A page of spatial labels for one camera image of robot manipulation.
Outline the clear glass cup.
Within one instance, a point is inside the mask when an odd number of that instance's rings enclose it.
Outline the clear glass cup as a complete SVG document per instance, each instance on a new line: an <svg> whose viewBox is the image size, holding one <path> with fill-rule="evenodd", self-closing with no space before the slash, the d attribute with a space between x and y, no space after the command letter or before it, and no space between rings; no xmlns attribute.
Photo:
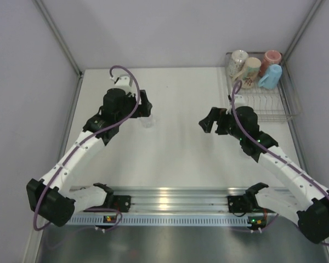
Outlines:
<svg viewBox="0 0 329 263"><path fill-rule="evenodd" d="M150 115L149 117L142 117L140 122L144 128L152 128L155 125L156 120L153 115Z"/></svg>

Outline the beige tall patterned mug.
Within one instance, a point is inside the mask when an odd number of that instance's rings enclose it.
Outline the beige tall patterned mug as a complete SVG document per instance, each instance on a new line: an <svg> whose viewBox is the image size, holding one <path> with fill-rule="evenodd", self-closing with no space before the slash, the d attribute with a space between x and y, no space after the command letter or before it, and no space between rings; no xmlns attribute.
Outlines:
<svg viewBox="0 0 329 263"><path fill-rule="evenodd" d="M254 82L258 76L260 67L262 62L255 57L249 57L240 72L232 78L232 83L234 84L236 81L242 81L242 89L251 89L254 87Z"/></svg>

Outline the white mug orange inside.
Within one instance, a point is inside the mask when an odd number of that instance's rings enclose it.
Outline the white mug orange inside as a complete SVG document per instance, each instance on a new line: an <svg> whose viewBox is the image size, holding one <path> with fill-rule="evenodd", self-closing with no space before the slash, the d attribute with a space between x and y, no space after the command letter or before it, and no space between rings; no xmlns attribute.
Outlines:
<svg viewBox="0 0 329 263"><path fill-rule="evenodd" d="M235 76L237 73L239 73L244 64L245 61L249 58L249 55L244 50L235 50L232 52L229 63L228 63L228 75L230 77Z"/></svg>

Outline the light blue white cup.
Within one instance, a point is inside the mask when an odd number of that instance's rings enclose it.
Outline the light blue white cup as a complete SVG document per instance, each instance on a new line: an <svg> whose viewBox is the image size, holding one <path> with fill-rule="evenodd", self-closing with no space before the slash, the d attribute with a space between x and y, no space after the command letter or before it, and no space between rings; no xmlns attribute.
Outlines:
<svg viewBox="0 0 329 263"><path fill-rule="evenodd" d="M264 76L259 80L258 86L265 89L274 89L276 88L279 79L282 75L282 67L278 64L270 65Z"/></svg>

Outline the pink patterned mug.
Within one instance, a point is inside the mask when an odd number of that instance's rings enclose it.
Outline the pink patterned mug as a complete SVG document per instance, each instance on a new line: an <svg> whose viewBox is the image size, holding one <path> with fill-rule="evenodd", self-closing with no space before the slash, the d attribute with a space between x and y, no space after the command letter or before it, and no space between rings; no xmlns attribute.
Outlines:
<svg viewBox="0 0 329 263"><path fill-rule="evenodd" d="M267 68L273 64L279 64L282 59L282 54L277 50L268 50L264 53L261 67L259 70L259 77L263 77Z"/></svg>

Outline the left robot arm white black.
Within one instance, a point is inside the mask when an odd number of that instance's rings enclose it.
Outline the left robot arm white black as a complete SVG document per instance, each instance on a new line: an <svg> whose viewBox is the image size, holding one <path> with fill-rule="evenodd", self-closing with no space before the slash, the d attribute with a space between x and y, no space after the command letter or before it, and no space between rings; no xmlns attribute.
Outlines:
<svg viewBox="0 0 329 263"><path fill-rule="evenodd" d="M121 88L112 88L103 98L98 112L87 120L77 140L63 158L39 180L31 179L27 186L29 205L34 219L43 217L55 226L64 226L78 212L114 207L114 191L105 184L94 183L72 190L74 183L87 175L85 167L119 132L119 125L129 118L151 115L152 104L145 90L139 97Z"/></svg>

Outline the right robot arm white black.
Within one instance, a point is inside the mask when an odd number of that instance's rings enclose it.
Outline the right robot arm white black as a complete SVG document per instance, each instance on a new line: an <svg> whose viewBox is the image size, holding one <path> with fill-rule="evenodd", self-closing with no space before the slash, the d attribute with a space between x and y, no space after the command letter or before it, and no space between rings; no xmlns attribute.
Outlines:
<svg viewBox="0 0 329 263"><path fill-rule="evenodd" d="M325 242L329 238L329 189L301 170L273 137L260 130L258 116L251 107L213 107L198 124L205 133L210 133L216 124L216 134L238 139L243 152L270 171L292 194L286 198L267 184L257 183L243 195L249 210L272 210L297 225L312 243L329 246Z"/></svg>

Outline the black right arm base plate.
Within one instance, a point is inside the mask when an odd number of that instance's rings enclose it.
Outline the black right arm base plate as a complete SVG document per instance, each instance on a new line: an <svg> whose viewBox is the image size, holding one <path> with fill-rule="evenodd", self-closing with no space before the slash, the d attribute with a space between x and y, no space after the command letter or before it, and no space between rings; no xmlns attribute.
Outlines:
<svg viewBox="0 0 329 263"><path fill-rule="evenodd" d="M246 195L227 196L229 213L243 217L248 213L260 212L261 208L253 198Z"/></svg>

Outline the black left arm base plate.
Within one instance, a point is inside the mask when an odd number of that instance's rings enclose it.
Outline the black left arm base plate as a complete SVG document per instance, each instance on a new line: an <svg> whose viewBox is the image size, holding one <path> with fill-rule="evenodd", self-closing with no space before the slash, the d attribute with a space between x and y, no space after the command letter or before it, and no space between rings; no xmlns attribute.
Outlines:
<svg viewBox="0 0 329 263"><path fill-rule="evenodd" d="M127 213L131 207L130 195L116 195L114 190L107 185L96 183L94 186L103 189L106 192L106 198L101 206L98 208L103 209L116 209L122 213Z"/></svg>

